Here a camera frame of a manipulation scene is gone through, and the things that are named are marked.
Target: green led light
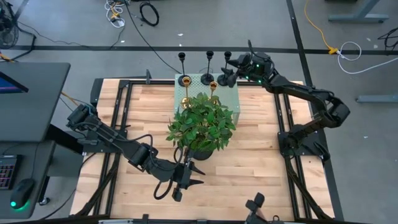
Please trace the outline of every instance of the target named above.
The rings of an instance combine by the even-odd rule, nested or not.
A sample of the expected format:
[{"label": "green led light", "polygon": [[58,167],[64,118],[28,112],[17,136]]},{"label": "green led light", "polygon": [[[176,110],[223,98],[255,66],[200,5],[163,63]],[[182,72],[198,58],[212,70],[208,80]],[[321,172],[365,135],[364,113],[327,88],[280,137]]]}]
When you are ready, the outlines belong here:
[{"label": "green led light", "polygon": [[15,209],[14,208],[14,211],[16,211],[16,212],[23,212],[23,211],[25,211],[27,208],[29,208],[30,207],[30,200],[28,200],[26,203],[25,203],[25,205],[24,206],[22,206],[21,208],[17,208],[17,209]]}]

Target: potted plant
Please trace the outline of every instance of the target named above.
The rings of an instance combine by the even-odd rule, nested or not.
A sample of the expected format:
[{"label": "potted plant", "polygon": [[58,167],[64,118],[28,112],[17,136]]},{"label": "potted plant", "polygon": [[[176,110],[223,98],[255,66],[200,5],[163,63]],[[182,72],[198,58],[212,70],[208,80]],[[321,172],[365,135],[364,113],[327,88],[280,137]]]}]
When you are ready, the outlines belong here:
[{"label": "potted plant", "polygon": [[199,93],[197,97],[188,98],[189,106],[179,110],[170,122],[170,135],[166,140],[183,149],[194,151],[193,158],[205,160],[215,149],[224,149],[228,145],[235,125],[232,122],[232,111],[220,103],[218,96],[209,98]]}]

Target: computer mouse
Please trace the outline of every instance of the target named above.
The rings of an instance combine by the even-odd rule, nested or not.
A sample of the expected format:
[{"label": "computer mouse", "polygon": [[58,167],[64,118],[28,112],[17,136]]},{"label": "computer mouse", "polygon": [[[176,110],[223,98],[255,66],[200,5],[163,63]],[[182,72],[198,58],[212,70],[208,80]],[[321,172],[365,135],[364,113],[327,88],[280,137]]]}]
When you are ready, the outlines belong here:
[{"label": "computer mouse", "polygon": [[26,204],[34,185],[33,179],[23,179],[14,187],[10,198],[10,205],[13,209],[21,208]]}]

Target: black plant pot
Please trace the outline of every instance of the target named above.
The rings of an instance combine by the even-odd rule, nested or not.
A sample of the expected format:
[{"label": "black plant pot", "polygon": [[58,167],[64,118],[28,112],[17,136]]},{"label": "black plant pot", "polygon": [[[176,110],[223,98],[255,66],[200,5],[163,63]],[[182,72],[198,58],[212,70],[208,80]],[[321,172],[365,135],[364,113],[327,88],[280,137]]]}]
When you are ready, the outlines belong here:
[{"label": "black plant pot", "polygon": [[210,158],[213,151],[196,151],[193,153],[193,158],[199,161],[204,161]]}]

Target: black desk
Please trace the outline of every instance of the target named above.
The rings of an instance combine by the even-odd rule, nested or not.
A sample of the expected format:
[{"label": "black desk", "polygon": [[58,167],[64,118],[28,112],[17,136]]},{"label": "black desk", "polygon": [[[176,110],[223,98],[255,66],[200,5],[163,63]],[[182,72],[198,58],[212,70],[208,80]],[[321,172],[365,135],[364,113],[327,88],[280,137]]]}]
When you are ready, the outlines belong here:
[{"label": "black desk", "polygon": [[42,199],[47,188],[47,171],[56,146],[66,147],[81,157],[83,146],[77,139],[50,124],[69,68],[69,63],[0,63],[0,71],[29,89],[27,93],[0,94],[0,153],[11,144],[23,143],[6,152],[24,156],[14,186],[30,177],[39,144],[30,204],[26,209],[13,210],[9,204],[12,190],[0,190],[0,218],[32,215],[36,202]]},{"label": "black desk", "polygon": [[29,218],[36,206],[36,202],[39,199],[44,182],[47,177],[47,171],[49,169],[50,161],[54,153],[56,146],[55,141],[44,141],[44,142],[2,142],[0,143],[0,154],[4,152],[10,146],[15,146],[8,150],[7,154],[21,155],[21,161],[17,174],[14,177],[14,186],[21,180],[30,178],[32,175],[33,164],[35,165],[33,179],[35,185],[30,195],[29,201],[26,207],[22,207],[18,210],[14,210],[10,206],[10,197],[12,190],[0,190],[0,219],[3,218]]}]

